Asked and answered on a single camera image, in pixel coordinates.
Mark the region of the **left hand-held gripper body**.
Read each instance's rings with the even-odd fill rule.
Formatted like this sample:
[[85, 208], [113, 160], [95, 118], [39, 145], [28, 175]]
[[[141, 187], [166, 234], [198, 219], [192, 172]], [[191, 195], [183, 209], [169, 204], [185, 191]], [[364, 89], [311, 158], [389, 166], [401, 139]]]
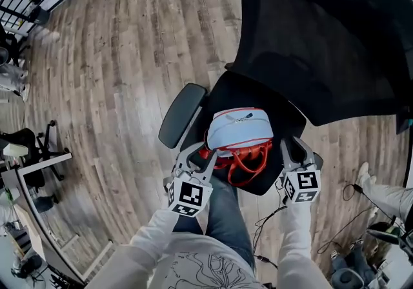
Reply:
[[168, 210], [187, 217], [195, 217], [207, 205], [213, 188], [210, 182], [200, 183], [196, 171], [172, 171], [167, 190]]

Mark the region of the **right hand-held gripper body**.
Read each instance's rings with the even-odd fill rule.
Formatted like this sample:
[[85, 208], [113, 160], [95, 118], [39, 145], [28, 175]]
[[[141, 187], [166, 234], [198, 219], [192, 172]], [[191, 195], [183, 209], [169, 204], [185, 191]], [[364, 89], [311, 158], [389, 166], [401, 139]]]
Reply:
[[321, 191], [323, 159], [317, 154], [309, 164], [284, 173], [283, 189], [285, 204], [313, 203]]

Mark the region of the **pale backpack with red straps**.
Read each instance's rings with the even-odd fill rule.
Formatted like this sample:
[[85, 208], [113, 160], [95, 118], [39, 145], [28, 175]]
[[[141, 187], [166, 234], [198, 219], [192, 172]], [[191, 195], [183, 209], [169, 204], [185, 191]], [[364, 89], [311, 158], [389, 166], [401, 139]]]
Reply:
[[274, 134], [267, 113], [260, 108], [233, 108], [217, 112], [204, 134], [199, 151], [207, 159], [217, 154], [214, 168], [228, 168], [227, 180], [236, 187], [250, 184], [266, 167]]

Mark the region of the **black mesh office chair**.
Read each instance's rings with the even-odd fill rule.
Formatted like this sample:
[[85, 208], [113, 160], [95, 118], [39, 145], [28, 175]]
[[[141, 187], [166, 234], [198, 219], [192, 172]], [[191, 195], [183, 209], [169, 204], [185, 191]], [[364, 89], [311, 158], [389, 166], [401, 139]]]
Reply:
[[274, 132], [258, 175], [214, 175], [263, 195], [283, 169], [282, 139], [305, 125], [396, 116], [413, 133], [413, 0], [241, 0], [236, 58], [213, 89], [187, 84], [168, 109], [159, 140], [182, 149], [204, 140], [215, 113], [262, 108]]

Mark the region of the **person's left forearm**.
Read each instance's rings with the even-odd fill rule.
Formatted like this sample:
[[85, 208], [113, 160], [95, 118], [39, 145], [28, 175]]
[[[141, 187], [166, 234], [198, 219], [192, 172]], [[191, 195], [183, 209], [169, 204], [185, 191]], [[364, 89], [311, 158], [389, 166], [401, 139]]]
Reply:
[[149, 223], [141, 227], [133, 236], [130, 244], [157, 261], [170, 242], [178, 219], [179, 215], [177, 213], [167, 209], [157, 210]]

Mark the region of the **person's right forearm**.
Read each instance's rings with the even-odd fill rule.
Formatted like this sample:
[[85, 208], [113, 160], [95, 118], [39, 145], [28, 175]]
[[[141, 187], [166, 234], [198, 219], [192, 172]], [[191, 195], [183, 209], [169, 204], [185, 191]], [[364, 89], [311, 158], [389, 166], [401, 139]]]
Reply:
[[278, 256], [277, 289], [332, 289], [312, 260], [310, 203], [290, 203], [281, 211], [283, 240]]

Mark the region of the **black swivel chair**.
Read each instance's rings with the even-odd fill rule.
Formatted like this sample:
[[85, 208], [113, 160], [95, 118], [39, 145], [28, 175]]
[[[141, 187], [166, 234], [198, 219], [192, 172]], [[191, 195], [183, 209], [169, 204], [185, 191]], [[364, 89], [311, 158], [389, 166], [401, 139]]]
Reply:
[[[39, 163], [40, 161], [50, 160], [51, 157], [57, 157], [60, 155], [70, 153], [68, 148], [64, 148], [63, 152], [53, 152], [50, 149], [50, 129], [56, 125], [56, 121], [51, 120], [47, 124], [46, 133], [39, 132], [36, 137], [35, 133], [29, 128], [24, 128], [12, 134], [0, 133], [0, 146], [3, 147], [9, 143], [15, 145], [21, 145], [28, 148], [28, 155], [25, 156], [23, 161], [23, 167], [31, 166]], [[54, 165], [49, 166], [52, 173], [55, 175], [58, 181], [63, 181], [65, 176], [60, 174]], [[45, 186], [45, 177], [42, 170], [36, 170], [31, 174], [25, 175], [25, 183], [27, 186], [34, 187], [36, 192], [39, 188]]]

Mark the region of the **person's left leg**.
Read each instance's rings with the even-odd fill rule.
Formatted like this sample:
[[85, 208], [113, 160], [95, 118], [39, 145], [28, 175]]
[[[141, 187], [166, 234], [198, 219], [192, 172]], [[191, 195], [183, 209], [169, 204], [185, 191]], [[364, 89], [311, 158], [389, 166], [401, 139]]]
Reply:
[[210, 226], [208, 225], [203, 230], [195, 217], [187, 217], [180, 215], [177, 223], [173, 229], [174, 233], [191, 233], [196, 235], [208, 235], [210, 233]]

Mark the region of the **person's leg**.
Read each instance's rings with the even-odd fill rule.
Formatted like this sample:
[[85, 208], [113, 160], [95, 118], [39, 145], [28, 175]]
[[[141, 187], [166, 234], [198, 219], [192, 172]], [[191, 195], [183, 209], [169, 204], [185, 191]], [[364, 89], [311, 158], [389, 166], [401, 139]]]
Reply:
[[239, 208], [237, 188], [212, 176], [212, 194], [206, 235], [237, 252], [251, 267], [256, 268], [252, 242]]
[[195, 217], [187, 217], [180, 215], [177, 223], [173, 229], [174, 233], [191, 233], [196, 235], [208, 235], [210, 233], [210, 226], [208, 225], [203, 230]]

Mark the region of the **person's right leg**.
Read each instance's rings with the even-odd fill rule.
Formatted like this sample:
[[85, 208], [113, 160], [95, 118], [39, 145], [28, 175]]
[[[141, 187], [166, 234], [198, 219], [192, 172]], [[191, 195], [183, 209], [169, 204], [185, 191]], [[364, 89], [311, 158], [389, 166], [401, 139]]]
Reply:
[[252, 242], [239, 208], [237, 188], [212, 176], [212, 194], [206, 235], [237, 252], [251, 267], [256, 268]]

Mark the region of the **person's white printed shirt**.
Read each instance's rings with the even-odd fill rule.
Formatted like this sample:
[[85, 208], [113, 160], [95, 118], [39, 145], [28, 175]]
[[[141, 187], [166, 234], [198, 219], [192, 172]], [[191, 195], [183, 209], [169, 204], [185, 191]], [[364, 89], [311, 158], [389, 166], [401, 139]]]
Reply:
[[172, 234], [153, 260], [131, 245], [123, 289], [267, 289], [233, 249], [203, 235]]

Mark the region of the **black oval device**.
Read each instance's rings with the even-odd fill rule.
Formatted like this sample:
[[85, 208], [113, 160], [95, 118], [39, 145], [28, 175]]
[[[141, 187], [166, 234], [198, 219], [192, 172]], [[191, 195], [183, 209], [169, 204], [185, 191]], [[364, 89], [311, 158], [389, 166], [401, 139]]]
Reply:
[[384, 242], [398, 245], [402, 250], [413, 252], [413, 230], [406, 232], [400, 226], [378, 222], [370, 225], [367, 233]]

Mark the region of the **black waste bin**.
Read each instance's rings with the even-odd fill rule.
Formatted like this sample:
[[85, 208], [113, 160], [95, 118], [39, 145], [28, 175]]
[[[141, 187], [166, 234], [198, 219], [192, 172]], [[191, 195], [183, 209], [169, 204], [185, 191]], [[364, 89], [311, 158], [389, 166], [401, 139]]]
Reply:
[[47, 10], [44, 10], [41, 6], [35, 7], [30, 15], [28, 16], [28, 22], [35, 25], [44, 26], [47, 24], [50, 17], [50, 13]]

